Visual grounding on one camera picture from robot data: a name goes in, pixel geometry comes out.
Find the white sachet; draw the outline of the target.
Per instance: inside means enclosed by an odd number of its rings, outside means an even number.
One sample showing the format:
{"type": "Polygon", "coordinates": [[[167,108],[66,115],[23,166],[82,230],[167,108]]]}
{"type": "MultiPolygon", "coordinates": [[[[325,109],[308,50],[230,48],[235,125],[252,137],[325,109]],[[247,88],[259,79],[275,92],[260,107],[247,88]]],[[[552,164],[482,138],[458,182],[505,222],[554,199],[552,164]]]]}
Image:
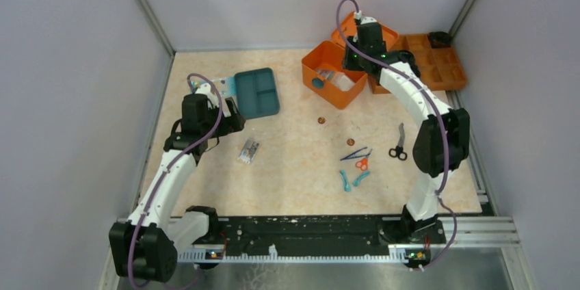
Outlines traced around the white sachet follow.
{"type": "Polygon", "coordinates": [[[336,75],[330,81],[340,91],[347,92],[353,88],[355,82],[351,80],[344,72],[336,72],[336,75]]]}

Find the teal clear packet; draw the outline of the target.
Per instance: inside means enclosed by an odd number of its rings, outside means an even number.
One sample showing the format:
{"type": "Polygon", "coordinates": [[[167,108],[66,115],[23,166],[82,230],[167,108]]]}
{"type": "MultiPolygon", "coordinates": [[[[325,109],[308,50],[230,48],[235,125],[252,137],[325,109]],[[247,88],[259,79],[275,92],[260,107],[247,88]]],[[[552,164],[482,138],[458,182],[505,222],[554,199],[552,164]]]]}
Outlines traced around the teal clear packet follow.
{"type": "Polygon", "coordinates": [[[336,71],[327,68],[317,68],[315,72],[324,80],[324,81],[332,81],[334,76],[336,75],[336,71]]]}

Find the blue white packet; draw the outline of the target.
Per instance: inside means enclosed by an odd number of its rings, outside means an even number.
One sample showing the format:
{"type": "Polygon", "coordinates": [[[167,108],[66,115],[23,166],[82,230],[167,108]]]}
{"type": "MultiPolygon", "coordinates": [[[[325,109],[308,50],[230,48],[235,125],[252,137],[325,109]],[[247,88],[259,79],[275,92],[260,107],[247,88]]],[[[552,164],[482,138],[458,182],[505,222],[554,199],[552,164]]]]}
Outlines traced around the blue white packet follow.
{"type": "Polygon", "coordinates": [[[236,85],[234,77],[222,77],[211,80],[213,85],[203,79],[192,79],[189,81],[192,93],[218,93],[222,98],[236,96],[236,85]]]}

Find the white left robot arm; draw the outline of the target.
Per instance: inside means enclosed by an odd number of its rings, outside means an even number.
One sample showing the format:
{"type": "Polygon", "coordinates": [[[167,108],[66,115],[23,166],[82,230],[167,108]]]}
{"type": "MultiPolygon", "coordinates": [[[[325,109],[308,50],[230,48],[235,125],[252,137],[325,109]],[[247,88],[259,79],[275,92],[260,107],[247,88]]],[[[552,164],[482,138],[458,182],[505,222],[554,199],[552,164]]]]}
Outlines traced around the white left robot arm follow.
{"type": "Polygon", "coordinates": [[[192,206],[176,222],[171,215],[210,139],[243,130],[233,99],[222,99],[211,82],[184,97],[181,118],[165,140],[157,173],[141,202],[124,222],[115,222],[109,242],[116,273],[132,281],[167,282],[178,255],[196,241],[221,240],[217,211],[192,206]]]}

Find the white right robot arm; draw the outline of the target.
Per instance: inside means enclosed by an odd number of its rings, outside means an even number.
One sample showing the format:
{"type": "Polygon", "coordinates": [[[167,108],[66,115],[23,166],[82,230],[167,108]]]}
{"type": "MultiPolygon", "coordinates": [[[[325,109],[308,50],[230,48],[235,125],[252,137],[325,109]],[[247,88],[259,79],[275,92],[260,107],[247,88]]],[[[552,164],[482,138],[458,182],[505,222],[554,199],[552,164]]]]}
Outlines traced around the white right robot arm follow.
{"type": "Polygon", "coordinates": [[[339,35],[346,44],[343,68],[364,71],[405,107],[419,128],[412,156],[419,170],[411,197],[403,207],[391,241],[417,241],[436,228],[443,190],[469,154],[469,113],[442,102],[420,80],[417,67],[389,51],[379,22],[360,10],[353,13],[356,33],[339,35]]]}

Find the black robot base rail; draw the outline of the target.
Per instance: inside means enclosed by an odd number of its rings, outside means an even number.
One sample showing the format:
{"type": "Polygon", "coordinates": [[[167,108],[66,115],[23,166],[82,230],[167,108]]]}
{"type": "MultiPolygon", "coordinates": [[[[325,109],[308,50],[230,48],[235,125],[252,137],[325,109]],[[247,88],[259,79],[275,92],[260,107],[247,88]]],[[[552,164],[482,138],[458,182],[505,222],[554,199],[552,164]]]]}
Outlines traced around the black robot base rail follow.
{"type": "Polygon", "coordinates": [[[420,268],[447,243],[443,223],[403,215],[220,217],[217,231],[179,254],[180,263],[403,263],[420,268]]]}

